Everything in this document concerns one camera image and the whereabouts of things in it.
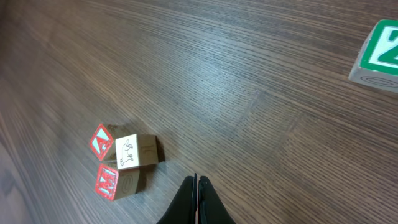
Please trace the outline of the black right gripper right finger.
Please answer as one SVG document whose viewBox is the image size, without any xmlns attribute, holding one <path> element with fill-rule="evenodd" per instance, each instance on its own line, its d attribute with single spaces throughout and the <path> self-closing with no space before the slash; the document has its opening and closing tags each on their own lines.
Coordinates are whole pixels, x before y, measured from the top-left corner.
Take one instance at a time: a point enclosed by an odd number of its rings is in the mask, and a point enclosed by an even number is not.
<svg viewBox="0 0 398 224">
<path fill-rule="evenodd" d="M 198 223 L 199 224 L 235 224 L 215 188 L 206 176 L 198 182 Z"/>
</svg>

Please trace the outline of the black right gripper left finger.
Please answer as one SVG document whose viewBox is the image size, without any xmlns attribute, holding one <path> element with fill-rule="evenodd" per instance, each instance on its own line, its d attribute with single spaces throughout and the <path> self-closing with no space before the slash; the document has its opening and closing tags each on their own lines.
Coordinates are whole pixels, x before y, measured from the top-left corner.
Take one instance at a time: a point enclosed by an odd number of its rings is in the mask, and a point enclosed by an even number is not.
<svg viewBox="0 0 398 224">
<path fill-rule="evenodd" d="M 195 224 L 197 174 L 184 178 L 168 209 L 157 224 Z"/>
</svg>

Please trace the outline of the red letter M block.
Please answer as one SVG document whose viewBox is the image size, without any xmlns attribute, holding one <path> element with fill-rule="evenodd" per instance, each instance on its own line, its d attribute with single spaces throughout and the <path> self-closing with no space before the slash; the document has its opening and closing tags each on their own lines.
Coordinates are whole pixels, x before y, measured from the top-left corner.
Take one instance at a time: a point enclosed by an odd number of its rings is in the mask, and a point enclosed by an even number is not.
<svg viewBox="0 0 398 224">
<path fill-rule="evenodd" d="M 139 168 L 119 170 L 116 163 L 100 164 L 95 192 L 110 201 L 136 194 L 139 177 Z"/>
</svg>

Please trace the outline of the wooden block red picture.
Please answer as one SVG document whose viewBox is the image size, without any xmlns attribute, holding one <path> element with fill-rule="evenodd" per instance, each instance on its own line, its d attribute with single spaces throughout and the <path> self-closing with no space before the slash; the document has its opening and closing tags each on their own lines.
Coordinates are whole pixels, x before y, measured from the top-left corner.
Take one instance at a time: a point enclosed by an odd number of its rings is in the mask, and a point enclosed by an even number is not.
<svg viewBox="0 0 398 224">
<path fill-rule="evenodd" d="M 159 162 L 155 135 L 132 134 L 118 138 L 115 144 L 119 170 L 148 166 Z"/>
</svg>

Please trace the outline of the red letter A block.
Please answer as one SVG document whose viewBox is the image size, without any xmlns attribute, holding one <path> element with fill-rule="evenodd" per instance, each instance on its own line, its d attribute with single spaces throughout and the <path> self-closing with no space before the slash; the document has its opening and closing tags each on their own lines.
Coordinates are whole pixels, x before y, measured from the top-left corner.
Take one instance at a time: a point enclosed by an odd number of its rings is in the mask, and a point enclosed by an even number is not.
<svg viewBox="0 0 398 224">
<path fill-rule="evenodd" d="M 116 159 L 116 140 L 131 134 L 125 125 L 101 123 L 91 137 L 89 146 L 100 161 Z"/>
</svg>

